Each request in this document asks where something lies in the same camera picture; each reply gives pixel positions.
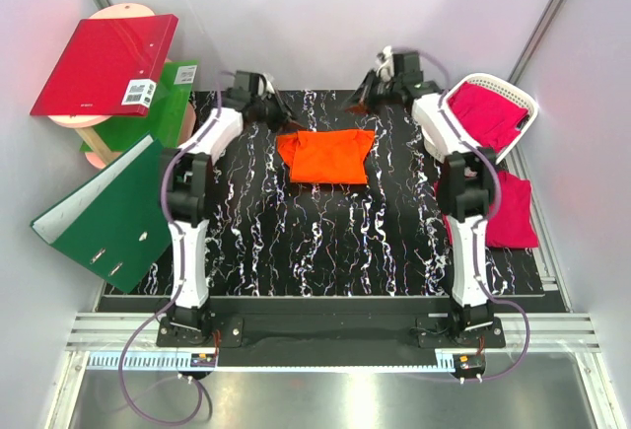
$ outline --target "green binder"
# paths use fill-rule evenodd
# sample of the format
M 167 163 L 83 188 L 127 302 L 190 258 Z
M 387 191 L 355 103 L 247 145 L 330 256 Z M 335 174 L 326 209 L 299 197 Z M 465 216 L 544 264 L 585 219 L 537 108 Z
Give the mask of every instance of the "green binder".
M 147 135 L 31 222 L 49 245 L 130 292 L 171 235 L 160 208 L 163 146 Z
M 197 61 L 167 62 L 146 117 L 114 116 L 93 128 L 111 151 L 125 151 L 150 134 L 165 147 L 177 145 Z M 92 151 L 86 144 L 81 151 Z

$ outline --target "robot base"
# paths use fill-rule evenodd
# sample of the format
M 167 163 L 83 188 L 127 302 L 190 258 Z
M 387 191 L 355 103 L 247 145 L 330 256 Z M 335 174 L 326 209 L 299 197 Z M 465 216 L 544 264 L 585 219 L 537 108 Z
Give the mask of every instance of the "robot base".
M 480 348 L 484 337 L 484 348 L 505 348 L 506 338 L 499 318 L 493 319 L 491 327 L 477 328 L 454 335 L 448 318 L 418 318 L 416 327 L 418 345 L 421 348 L 465 348 L 473 351 Z
M 220 332 L 220 348 L 241 347 L 244 334 L 244 320 L 234 316 L 216 316 L 212 318 L 213 330 Z M 213 333 L 202 333 L 199 330 L 173 325 L 169 317 L 160 320 L 158 347 L 214 347 Z

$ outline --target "red binder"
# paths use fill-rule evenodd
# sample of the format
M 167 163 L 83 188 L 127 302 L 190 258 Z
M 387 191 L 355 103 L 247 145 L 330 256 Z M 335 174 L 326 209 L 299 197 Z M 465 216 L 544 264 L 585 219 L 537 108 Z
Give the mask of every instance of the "red binder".
M 31 115 L 145 116 L 177 17 L 82 20 Z

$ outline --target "orange cloth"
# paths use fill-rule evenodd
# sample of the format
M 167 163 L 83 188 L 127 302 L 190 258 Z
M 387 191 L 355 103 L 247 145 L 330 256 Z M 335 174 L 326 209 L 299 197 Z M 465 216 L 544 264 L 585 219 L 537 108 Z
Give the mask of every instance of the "orange cloth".
M 375 141 L 374 131 L 299 131 L 280 135 L 277 141 L 291 182 L 368 183 L 364 160 Z

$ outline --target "cable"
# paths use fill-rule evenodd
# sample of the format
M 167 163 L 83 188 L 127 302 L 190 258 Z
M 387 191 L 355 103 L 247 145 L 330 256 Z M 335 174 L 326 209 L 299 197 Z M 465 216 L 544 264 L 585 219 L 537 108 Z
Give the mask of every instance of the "cable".
M 195 386 L 197 387 L 197 395 L 198 395 L 197 404 L 196 404 L 195 408 L 193 409 L 193 411 L 190 413 L 190 415 L 185 417 L 185 418 L 183 418 L 183 419 L 181 419 L 180 421 L 165 421 L 165 420 L 158 419 L 158 418 L 155 418 L 155 417 L 147 414 L 146 412 L 144 412 L 142 409 L 140 409 L 136 405 L 136 403 L 134 402 L 134 399 L 129 394 L 129 391 L 127 390 L 127 386 L 125 384 L 125 379 L 124 379 L 124 375 L 123 375 L 123 364 L 124 364 L 124 361 L 125 361 L 125 356 L 127 355 L 127 352 L 129 351 L 129 347 L 131 346 L 133 341 L 136 339 L 136 337 L 140 334 L 140 332 L 142 332 L 142 330 L 147 325 L 149 325 L 154 319 L 156 319 L 160 314 L 163 314 L 166 311 L 168 311 L 175 304 L 175 301 L 177 301 L 177 298 L 181 294 L 181 290 L 182 290 L 182 287 L 183 287 L 183 281 L 184 281 L 184 241 L 183 241 L 183 230 L 174 221 L 174 218 L 171 215 L 171 211 L 169 210 L 169 204 L 167 203 L 167 184 L 169 182 L 169 179 L 170 179 L 171 175 L 173 174 L 175 165 L 179 162 L 179 160 L 186 153 L 188 153 L 192 148 L 194 148 L 196 145 L 198 145 L 199 141 L 202 138 L 204 138 L 210 132 L 210 130 L 213 128 L 213 126 L 215 126 L 217 121 L 219 121 L 219 118 L 221 117 L 221 106 L 222 106 L 221 87 L 218 85 L 217 86 L 217 110 L 216 110 L 215 116 L 213 118 L 211 118 L 210 121 L 208 121 L 208 125 L 206 125 L 206 128 L 204 128 L 204 130 L 201 132 L 199 137 L 195 141 L 193 141 L 189 145 L 187 145 L 185 148 L 182 148 L 181 150 L 179 150 L 177 152 L 177 154 L 171 159 L 171 161 L 167 165 L 167 169 L 165 170 L 165 174 L 164 174 L 164 176 L 162 178 L 162 183 L 161 183 L 161 187 L 160 187 L 160 206 L 162 208 L 162 213 L 164 214 L 165 218 L 167 219 L 167 222 L 170 225 L 174 226 L 175 229 L 177 230 L 177 232 L 180 235 L 180 239 L 179 239 L 179 259 L 180 259 L 179 279 L 178 279 L 177 283 L 175 284 L 177 286 L 177 289 L 176 289 L 176 291 L 175 291 L 175 293 L 174 293 L 174 295 L 173 295 L 173 297 L 171 298 L 170 301 L 168 301 L 161 309 L 156 311 L 146 321 L 141 323 L 136 330 L 134 330 L 134 332 L 131 334 L 131 336 L 129 337 L 129 339 L 125 343 L 125 345 L 124 345 L 124 347 L 122 349 L 122 352 L 120 352 L 120 360 L 118 362 L 118 370 L 117 370 L 117 372 L 118 372 L 118 382 L 120 383 L 120 390 L 122 392 L 122 395 L 123 395 L 125 401 L 127 402 L 127 404 L 129 405 L 129 407 L 131 407 L 131 409 L 136 414 L 138 414 L 140 417 L 142 417 L 143 419 L 145 419 L 145 420 L 147 420 L 149 422 L 153 422 L 154 424 L 158 424 L 158 425 L 166 426 L 166 427 L 183 426 L 184 424 L 187 424 L 188 422 L 190 422 L 197 415 L 197 413 L 199 412 L 199 409 L 201 408 L 201 403 L 203 401 L 203 395 L 205 394 L 205 389 L 202 386 L 202 384 L 199 383 L 197 380 L 189 379 L 189 381 L 194 383 Z
M 181 380 L 180 375 L 170 375 L 168 377 L 162 378 L 160 380 L 158 380 L 156 383 L 150 385 L 148 388 L 146 388 L 143 392 L 141 392 L 140 394 L 136 395 L 135 397 L 133 397 L 134 402 L 136 402 L 138 399 L 140 399 L 141 397 L 144 397 L 145 395 L 149 394 L 150 392 L 152 392 L 155 388 L 160 387 L 162 384 L 166 383 L 166 382 L 171 382 L 171 381 L 175 381 L 175 380 Z M 120 406 L 117 406 L 113 409 L 106 409 L 105 405 L 103 404 L 103 397 L 102 397 L 102 393 L 99 390 L 100 386 L 99 385 L 95 385 L 95 400 L 97 402 L 97 406 L 99 407 L 99 409 L 101 410 L 101 412 L 105 413 L 105 414 L 116 414 L 117 412 L 122 411 L 123 409 L 126 409 L 127 407 L 129 407 L 129 404 L 124 403 Z M 206 418 L 207 421 L 210 421 L 210 419 L 212 418 L 212 413 L 213 413 L 213 401 L 210 397 L 210 394 L 208 393 L 208 390 L 206 390 L 206 388 L 204 388 L 202 386 L 202 390 L 204 392 L 204 397 L 206 398 L 206 401 L 208 402 L 208 417 Z
M 477 349 L 476 355 L 482 355 L 484 352 L 484 335 L 480 336 L 480 348 Z
M 500 210 L 500 205 L 502 203 L 502 187 L 500 185 L 500 179 L 497 176 L 497 171 L 495 171 L 495 166 L 492 165 L 491 162 L 480 151 L 478 151 L 472 145 L 468 144 L 466 141 L 461 141 L 461 139 L 459 138 L 459 135 L 457 135 L 457 128 L 452 124 L 452 122 L 450 121 L 449 117 L 445 113 L 445 109 L 443 108 L 443 101 L 445 100 L 445 96 L 447 95 L 448 88 L 451 85 L 450 75 L 449 75 L 449 72 L 447 71 L 447 68 L 438 59 L 434 58 L 432 55 L 430 55 L 430 54 L 428 54 L 426 52 L 423 52 L 420 49 L 416 49 L 416 51 L 418 51 L 418 53 L 419 53 L 419 55 L 421 57 L 425 58 L 425 60 L 429 61 L 439 71 L 441 71 L 441 73 L 445 77 L 446 87 L 441 92 L 441 95 L 440 95 L 439 100 L 438 100 L 439 113 L 443 116 L 443 119 L 447 122 L 447 124 L 456 133 L 456 136 L 458 136 L 458 140 L 460 140 L 460 143 L 462 145 L 464 145 L 464 147 L 466 147 L 471 153 L 473 153 L 475 156 L 477 156 L 480 159 L 480 161 L 484 164 L 486 169 L 491 174 L 491 178 L 493 179 L 493 186 L 495 188 L 494 207 L 493 207 L 493 210 L 489 211 L 489 213 L 486 215 L 486 217 L 482 217 L 479 221 L 477 221 L 475 224 L 473 224 L 473 228 L 477 229 L 477 227 L 484 220 L 491 220 L 493 217 L 495 217 L 495 215 Z M 487 289 L 487 287 L 484 286 L 482 274 L 481 274 L 480 270 L 478 269 L 477 237 L 478 237 L 477 234 L 474 233 L 473 234 L 473 270 L 474 270 L 474 273 L 475 273 L 475 279 L 477 281 L 478 286 L 480 287 L 482 292 L 486 295 L 488 300 L 491 301 L 493 304 L 495 304 L 497 306 L 509 306 L 509 307 L 515 309 L 518 313 L 520 313 L 522 315 L 522 317 L 524 318 L 524 325 L 526 327 L 526 341 L 524 342 L 524 349 L 522 350 L 522 353 L 520 354 L 518 359 L 515 361 L 515 363 L 513 365 L 511 365 L 511 367 L 509 367 L 508 369 L 504 370 L 503 372 L 498 373 L 497 375 L 492 375 L 490 377 L 484 378 L 484 380 L 486 380 L 486 381 L 495 381 L 495 380 L 499 380 L 499 379 L 504 378 L 507 375 L 513 373 L 522 364 L 522 362 L 524 361 L 524 358 L 526 358 L 526 354 L 527 354 L 528 348 L 530 346 L 530 322 L 528 320 L 528 316 L 526 314 L 526 311 L 524 310 L 524 308 L 522 308 L 522 306 L 520 306 L 519 304 L 517 304 L 517 303 L 515 303 L 513 301 L 509 301 L 509 300 L 506 300 L 506 299 L 497 299 L 495 296 L 493 296 L 493 294 L 491 294 L 491 292 Z
M 430 328 L 423 328 L 423 327 L 412 327 L 412 328 L 410 328 L 410 333 L 422 333 L 422 332 L 425 332 L 428 335 L 433 336 L 433 337 L 444 335 L 444 334 L 446 334 L 449 331 L 450 331 L 450 328 L 448 326 L 445 327 L 445 328 L 439 329 L 438 328 L 438 323 L 436 323 L 436 329 L 435 330 L 432 330 Z

